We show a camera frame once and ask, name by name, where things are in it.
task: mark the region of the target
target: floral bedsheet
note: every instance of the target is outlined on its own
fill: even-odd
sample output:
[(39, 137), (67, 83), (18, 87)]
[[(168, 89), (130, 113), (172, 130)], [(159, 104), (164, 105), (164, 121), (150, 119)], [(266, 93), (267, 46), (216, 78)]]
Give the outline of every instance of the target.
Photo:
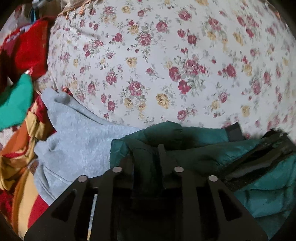
[(258, 0), (103, 0), (58, 17), (49, 76), (109, 121), (296, 140), (295, 38)]

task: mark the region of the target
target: green cloth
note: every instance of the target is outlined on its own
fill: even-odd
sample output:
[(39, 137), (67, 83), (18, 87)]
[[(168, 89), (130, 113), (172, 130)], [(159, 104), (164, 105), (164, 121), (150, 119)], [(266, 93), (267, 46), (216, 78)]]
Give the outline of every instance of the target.
[[(182, 127), (164, 122), (113, 140), (110, 167), (132, 153), (134, 169), (140, 176), (142, 195), (159, 194), (162, 180), (157, 146), (163, 144), (167, 156), (179, 166), (202, 176), (219, 172), (254, 149), (262, 140), (229, 142), (225, 129)], [(296, 155), (280, 162), (257, 181), (234, 194), (271, 238), (281, 227), (294, 204)]]
[(19, 81), (7, 87), (0, 95), (0, 131), (20, 125), (32, 104), (33, 84), (31, 76), (23, 74)]

